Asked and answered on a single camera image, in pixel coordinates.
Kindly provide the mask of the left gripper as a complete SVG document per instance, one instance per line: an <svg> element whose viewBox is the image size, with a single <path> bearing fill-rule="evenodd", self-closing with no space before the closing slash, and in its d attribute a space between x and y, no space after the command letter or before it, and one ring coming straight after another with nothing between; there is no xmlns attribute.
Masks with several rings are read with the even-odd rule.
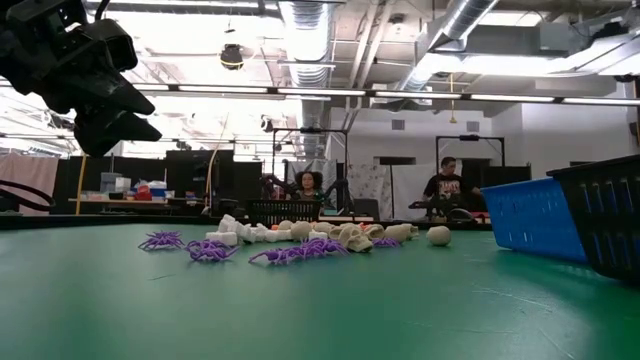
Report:
<svg viewBox="0 0 640 360"><path fill-rule="evenodd" d="M0 76L26 95L36 93L53 110L119 109L150 115L155 106L111 62L106 45L82 29L49 32L0 30ZM121 141L157 142L146 119L123 113L110 121L76 125L74 137L88 156L104 156Z"/></svg>

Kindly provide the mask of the yellow pole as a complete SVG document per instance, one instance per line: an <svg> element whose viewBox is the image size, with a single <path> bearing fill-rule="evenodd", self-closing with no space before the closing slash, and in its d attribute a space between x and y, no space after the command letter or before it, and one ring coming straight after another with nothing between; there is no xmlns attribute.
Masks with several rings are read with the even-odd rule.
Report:
<svg viewBox="0 0 640 360"><path fill-rule="evenodd" d="M81 205L82 205L82 189L83 189L83 184L84 184L84 177L85 177L85 171L86 171L86 163L87 163L87 154L83 153L82 158L81 158L81 165L80 165L80 170L79 170L79 176L78 176L78 183L77 183L77 191L76 191L76 200L75 200L75 212L74 215L78 216L81 213Z"/></svg>

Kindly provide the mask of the table with boxes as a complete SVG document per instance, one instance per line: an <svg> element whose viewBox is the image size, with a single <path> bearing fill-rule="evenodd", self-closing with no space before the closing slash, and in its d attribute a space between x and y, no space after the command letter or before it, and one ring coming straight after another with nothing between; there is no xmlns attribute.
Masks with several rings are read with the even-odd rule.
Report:
<svg viewBox="0 0 640 360"><path fill-rule="evenodd" d="M102 172L99 190L80 190L68 203L79 215L84 205L99 205L100 214L151 214L196 216L207 207L193 192L179 193L169 187L167 173L162 180L139 180L136 183L121 173Z"/></svg>

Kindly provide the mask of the pink hanging cloth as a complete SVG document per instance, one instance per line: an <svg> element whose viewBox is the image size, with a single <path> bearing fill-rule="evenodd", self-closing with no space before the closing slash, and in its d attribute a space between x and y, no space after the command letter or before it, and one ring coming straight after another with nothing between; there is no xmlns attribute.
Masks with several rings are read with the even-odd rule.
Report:
<svg viewBox="0 0 640 360"><path fill-rule="evenodd" d="M0 180L24 184L38 189L53 197L59 159L56 157L27 156L17 153L0 155ZM46 204L39 196L24 190L0 185L30 201ZM18 206L18 212L24 216L46 216L50 211L38 211L24 205Z"/></svg>

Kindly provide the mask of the round black ceiling fixture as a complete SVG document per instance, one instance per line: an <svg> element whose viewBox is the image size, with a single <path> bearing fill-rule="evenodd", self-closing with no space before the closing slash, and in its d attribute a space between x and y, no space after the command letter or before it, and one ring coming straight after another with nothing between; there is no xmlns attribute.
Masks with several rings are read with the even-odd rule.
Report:
<svg viewBox="0 0 640 360"><path fill-rule="evenodd" d="M228 43L224 45L219 57L221 65L230 71L241 70L244 66L242 56L242 46L240 44Z"/></svg>

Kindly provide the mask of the small black plastic basket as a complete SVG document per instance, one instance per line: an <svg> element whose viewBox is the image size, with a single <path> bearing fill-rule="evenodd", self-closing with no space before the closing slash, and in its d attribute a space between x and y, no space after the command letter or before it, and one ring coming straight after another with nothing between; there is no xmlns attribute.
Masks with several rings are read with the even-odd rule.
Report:
<svg viewBox="0 0 640 360"><path fill-rule="evenodd" d="M246 207L251 223L268 227L285 220L314 222L318 220L320 210L320 202L294 200L251 200Z"/></svg>

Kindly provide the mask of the person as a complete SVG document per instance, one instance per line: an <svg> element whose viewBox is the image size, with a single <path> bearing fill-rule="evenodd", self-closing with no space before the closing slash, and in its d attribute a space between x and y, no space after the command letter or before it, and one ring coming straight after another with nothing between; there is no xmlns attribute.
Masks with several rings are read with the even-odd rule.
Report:
<svg viewBox="0 0 640 360"><path fill-rule="evenodd" d="M431 200L434 197L451 198L466 193L481 196L481 190L472 186L462 176L456 173L457 159L454 157L444 157L440 163L440 171L432 176L427 182L422 199Z"/></svg>
<svg viewBox="0 0 640 360"><path fill-rule="evenodd" d="M323 175L320 172L303 171L296 174L297 190L294 198L302 201L321 201L324 199L322 190Z"/></svg>

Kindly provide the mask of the bar with light strips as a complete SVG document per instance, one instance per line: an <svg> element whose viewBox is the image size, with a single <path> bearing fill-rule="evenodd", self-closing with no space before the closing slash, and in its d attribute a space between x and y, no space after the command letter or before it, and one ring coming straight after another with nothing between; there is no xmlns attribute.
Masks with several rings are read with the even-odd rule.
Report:
<svg viewBox="0 0 640 360"><path fill-rule="evenodd" d="M608 97L562 97L543 95L508 95L489 93L459 92L410 92L374 89L337 89L337 88L285 88L267 86L231 86L231 85L185 85L185 84L143 84L133 86L145 94L153 95L221 95L227 97L319 97L319 98L368 98L388 100L451 100L496 103L534 103L571 106L608 106L640 108L640 99Z"/></svg>

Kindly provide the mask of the white patterned curtain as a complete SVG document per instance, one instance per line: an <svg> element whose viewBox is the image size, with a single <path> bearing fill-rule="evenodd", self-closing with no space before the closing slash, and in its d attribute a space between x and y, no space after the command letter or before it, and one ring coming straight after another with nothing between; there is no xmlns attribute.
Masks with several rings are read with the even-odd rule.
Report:
<svg viewBox="0 0 640 360"><path fill-rule="evenodd" d="M425 211L410 209L409 205L422 198L434 174L433 164L352 164L347 179L354 199L377 201L381 220L416 220L423 217Z"/></svg>

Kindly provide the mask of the blue plastic basket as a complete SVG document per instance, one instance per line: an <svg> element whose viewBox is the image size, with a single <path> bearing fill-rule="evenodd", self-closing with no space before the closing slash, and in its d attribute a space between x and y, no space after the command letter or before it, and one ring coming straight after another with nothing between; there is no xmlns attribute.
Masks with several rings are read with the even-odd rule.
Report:
<svg viewBox="0 0 640 360"><path fill-rule="evenodd" d="M586 263L559 182L544 178L482 190L498 246L527 254Z"/></svg>

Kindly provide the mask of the long black plastic basket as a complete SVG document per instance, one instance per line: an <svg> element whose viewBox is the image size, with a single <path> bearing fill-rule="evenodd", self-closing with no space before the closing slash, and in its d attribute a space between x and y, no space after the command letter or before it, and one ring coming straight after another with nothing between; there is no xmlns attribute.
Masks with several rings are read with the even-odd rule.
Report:
<svg viewBox="0 0 640 360"><path fill-rule="evenodd" d="M640 154L551 170L587 261L602 276L640 284Z"/></svg>

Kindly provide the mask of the black background rig frame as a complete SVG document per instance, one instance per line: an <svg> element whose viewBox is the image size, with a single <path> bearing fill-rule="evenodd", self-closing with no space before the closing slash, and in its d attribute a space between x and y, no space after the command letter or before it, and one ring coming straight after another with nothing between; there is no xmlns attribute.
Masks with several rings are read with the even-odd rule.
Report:
<svg viewBox="0 0 640 360"><path fill-rule="evenodd" d="M506 141L504 137L499 136L480 136L477 134L463 134L463 135L438 135L435 137L435 159L437 165L437 172L442 170L441 153L445 149L445 146L441 147L441 141L457 141L457 142L484 142L489 145L490 148L499 156L500 168L506 166ZM483 169L491 166L491 159L468 159L468 163L471 164L471 169L476 170L477 173L482 176Z"/></svg>
<svg viewBox="0 0 640 360"><path fill-rule="evenodd" d="M275 156L276 153L280 149L280 145L285 142L287 144L294 142L290 142L288 138L292 134L302 135L310 135L310 136L320 136L323 135L326 137L326 140L329 138L334 138L338 142L342 142L342 147L344 150L344 162L342 163L342 176L337 177L336 180L329 186L329 188L325 191L326 199L329 199L329 195L332 191L336 191L337 200L336 204L340 206L340 210L345 212L353 212L354 204L349 191L349 183L347 176L349 174L349 151L348 151L348 130L340 130L340 129L323 129L323 128L315 128L315 127L302 127L302 128L274 128L272 131L272 170L275 170Z"/></svg>

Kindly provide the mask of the silver ventilation duct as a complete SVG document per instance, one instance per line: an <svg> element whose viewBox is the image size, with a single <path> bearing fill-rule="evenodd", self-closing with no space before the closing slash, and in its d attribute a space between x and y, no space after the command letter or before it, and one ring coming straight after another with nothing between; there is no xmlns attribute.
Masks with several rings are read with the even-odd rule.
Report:
<svg viewBox="0 0 640 360"><path fill-rule="evenodd" d="M286 52L294 87L325 88L330 69L324 63L330 58L330 36L334 6L314 1L278 1L285 27ZM302 128L321 128L325 118L325 101L301 100L299 122ZM323 155L324 140L311 134L303 135L302 148L306 158Z"/></svg>
<svg viewBox="0 0 640 360"><path fill-rule="evenodd" d="M396 90L420 91L437 73L451 72L469 34L500 0L451 0L445 13L427 23L414 43L415 62Z"/></svg>

